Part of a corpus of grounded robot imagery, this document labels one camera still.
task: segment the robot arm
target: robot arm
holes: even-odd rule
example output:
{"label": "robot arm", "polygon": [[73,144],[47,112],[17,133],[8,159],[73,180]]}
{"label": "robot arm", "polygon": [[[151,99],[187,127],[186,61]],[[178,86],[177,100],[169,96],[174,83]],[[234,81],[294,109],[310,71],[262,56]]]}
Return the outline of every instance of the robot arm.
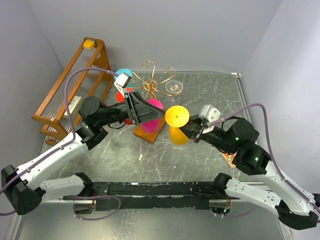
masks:
{"label": "robot arm", "polygon": [[[84,154],[98,145],[108,134],[103,126],[112,123],[122,123],[130,119],[135,125],[139,125],[153,119],[164,116],[164,111],[147,103],[138,92],[127,92],[123,87],[128,83],[128,76],[118,76],[115,85],[121,88],[124,102],[106,106],[97,97],[87,97],[81,105],[79,114],[83,118],[75,128],[75,140],[73,133],[57,145],[41,154],[35,159],[14,168],[8,165],[1,171],[1,182],[4,187],[11,179],[27,170],[27,173],[17,178],[5,191],[18,215],[24,215],[34,210],[40,203],[57,199],[68,195],[89,196],[92,193],[92,181],[84,174],[77,173],[68,178],[46,180],[54,171],[65,165],[80,154]],[[38,165],[32,165],[43,158],[48,152],[50,156]]]}
{"label": "robot arm", "polygon": [[301,230],[315,227],[318,215],[313,212],[312,204],[320,206],[320,194],[307,192],[281,171],[285,179],[308,198],[305,199],[279,176],[270,155],[255,143],[259,132],[246,119],[235,117],[235,123],[226,131],[217,126],[207,127],[219,116],[216,108],[205,105],[199,115],[190,117],[189,122],[180,129],[195,143],[203,140],[223,153],[236,153],[232,163],[273,191],[258,189],[220,173],[215,179],[215,187],[222,196],[239,198],[263,207],[291,228]]}

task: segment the pink cup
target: pink cup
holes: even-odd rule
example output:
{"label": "pink cup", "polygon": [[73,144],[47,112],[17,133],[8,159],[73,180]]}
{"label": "pink cup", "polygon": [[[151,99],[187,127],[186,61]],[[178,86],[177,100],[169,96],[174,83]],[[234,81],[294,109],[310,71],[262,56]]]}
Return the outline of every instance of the pink cup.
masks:
{"label": "pink cup", "polygon": [[[157,99],[148,99],[147,102],[159,109],[164,109],[164,106],[162,106],[162,103]],[[148,134],[153,134],[158,130],[159,124],[160,124],[160,119],[158,118],[158,119],[151,120],[141,124],[141,128],[144,132]]]}

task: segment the wooden block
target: wooden block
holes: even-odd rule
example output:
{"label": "wooden block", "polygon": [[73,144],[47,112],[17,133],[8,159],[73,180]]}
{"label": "wooden block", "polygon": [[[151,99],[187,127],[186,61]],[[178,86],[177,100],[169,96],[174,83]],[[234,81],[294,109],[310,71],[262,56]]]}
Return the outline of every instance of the wooden block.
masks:
{"label": "wooden block", "polygon": [[154,143],[157,136],[159,135],[161,129],[164,127],[166,123],[165,117],[160,118],[159,128],[154,133],[147,133],[142,130],[141,125],[138,125],[135,130],[133,131],[133,134],[143,140],[148,141],[149,143]]}

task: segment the white wall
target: white wall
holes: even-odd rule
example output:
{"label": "white wall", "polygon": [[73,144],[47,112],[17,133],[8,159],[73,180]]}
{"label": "white wall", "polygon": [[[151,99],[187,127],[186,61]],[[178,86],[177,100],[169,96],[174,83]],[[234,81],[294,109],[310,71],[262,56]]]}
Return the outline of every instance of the white wall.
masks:
{"label": "white wall", "polygon": [[[319,12],[318,0],[284,0],[242,75],[247,103],[267,108],[280,167],[312,193],[320,193]],[[266,147],[261,110],[250,115]],[[294,233],[319,239],[320,226]]]}
{"label": "white wall", "polygon": [[26,0],[65,67],[83,37],[112,69],[242,72],[281,0]]}
{"label": "white wall", "polygon": [[[58,60],[24,0],[0,2],[0,169],[39,155],[44,136],[31,119],[62,72]],[[12,208],[0,196],[0,212]],[[4,239],[11,216],[0,217]]]}

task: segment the wooden dish rack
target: wooden dish rack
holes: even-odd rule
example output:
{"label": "wooden dish rack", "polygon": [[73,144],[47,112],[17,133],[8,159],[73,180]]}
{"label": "wooden dish rack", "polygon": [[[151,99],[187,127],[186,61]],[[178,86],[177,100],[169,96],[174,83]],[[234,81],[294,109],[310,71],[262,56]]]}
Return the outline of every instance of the wooden dish rack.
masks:
{"label": "wooden dish rack", "polygon": [[[94,41],[91,49],[84,47],[85,42]],[[64,104],[64,88],[67,78],[76,70],[82,68],[102,68],[110,70],[109,59],[104,41],[96,38],[85,37],[82,44],[66,66],[49,94],[46,96],[36,113],[32,116],[37,122],[44,124],[40,133],[47,136],[45,143],[55,145],[64,139],[71,131],[69,120],[64,117],[66,106]],[[68,86],[68,103],[74,96],[82,99],[92,96],[101,81],[107,81],[106,88],[101,96],[97,96],[103,102],[113,84],[110,74],[98,71],[83,71],[74,76]],[[73,117],[74,125],[78,125],[81,116],[76,113]]]}

